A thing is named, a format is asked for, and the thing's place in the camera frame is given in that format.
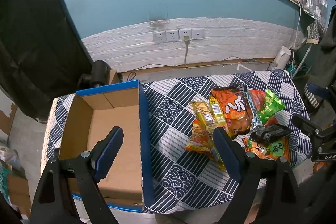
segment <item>white socket panel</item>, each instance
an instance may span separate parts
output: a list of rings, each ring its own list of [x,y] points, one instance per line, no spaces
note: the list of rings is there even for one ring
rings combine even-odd
[[[153,32],[153,39],[155,43],[167,42],[166,32]]]
[[[166,31],[167,41],[179,41],[179,31],[178,30],[167,30]]]
[[[180,40],[183,40],[184,37],[187,35],[189,36],[189,39],[191,39],[191,29],[179,29],[179,36],[180,36]]]
[[[191,33],[192,33],[192,35],[191,35],[192,39],[202,39],[202,38],[204,38],[204,29],[203,28],[193,28]]]

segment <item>silver screw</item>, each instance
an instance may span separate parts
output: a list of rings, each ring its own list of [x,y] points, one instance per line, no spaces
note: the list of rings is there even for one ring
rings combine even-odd
[[[283,157],[283,156],[281,156],[281,157],[279,158],[279,160],[280,160],[281,162],[283,162],[283,163],[287,162],[286,158]]]
[[[251,151],[247,151],[246,152],[246,156],[248,156],[249,158],[254,158],[255,157],[255,153],[253,153]]]
[[[53,163],[56,160],[57,160],[57,157],[56,156],[52,156],[52,157],[50,157],[49,162]]]
[[[89,151],[84,151],[81,153],[82,158],[87,158],[90,155]]]

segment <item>black curtain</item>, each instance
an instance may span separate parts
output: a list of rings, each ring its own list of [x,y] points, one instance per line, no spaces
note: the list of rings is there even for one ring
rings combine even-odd
[[[91,72],[61,2],[0,0],[0,85],[32,118],[48,118],[53,99],[74,93]]]

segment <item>open box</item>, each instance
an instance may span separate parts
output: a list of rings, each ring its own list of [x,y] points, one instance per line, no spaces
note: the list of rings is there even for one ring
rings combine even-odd
[[[103,140],[114,126],[124,131],[124,142],[107,177],[98,183],[112,208],[142,211],[154,203],[148,102],[138,80],[77,91],[64,127],[59,158],[77,157]],[[75,179],[69,179],[80,198]]]

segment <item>table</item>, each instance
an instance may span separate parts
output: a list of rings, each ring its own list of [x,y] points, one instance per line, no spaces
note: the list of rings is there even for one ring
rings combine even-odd
[[[294,114],[308,118],[302,99],[284,70],[256,71],[234,75],[185,77],[144,83],[142,87],[149,103],[152,175],[155,188],[150,213],[172,213],[193,210],[228,202],[238,184],[227,172],[204,155],[184,148],[189,141],[195,119],[191,100],[208,100],[216,86],[248,85],[256,90],[272,90],[285,104],[285,110],[276,114],[280,124],[293,131],[289,136],[290,165],[299,165],[311,152],[310,140],[291,124]],[[56,98],[48,118],[41,170],[55,148],[60,147],[63,128],[74,94]],[[241,146],[242,138],[235,141]],[[260,180],[259,187],[265,185]]]

